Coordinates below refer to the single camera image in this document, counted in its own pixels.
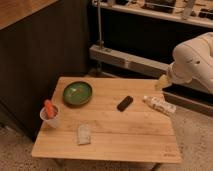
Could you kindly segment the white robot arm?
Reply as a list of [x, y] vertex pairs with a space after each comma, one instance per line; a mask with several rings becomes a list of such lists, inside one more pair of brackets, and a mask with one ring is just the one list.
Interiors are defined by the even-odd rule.
[[178, 44], [173, 49], [173, 59], [156, 82], [156, 90], [195, 79], [213, 94], [213, 32]]

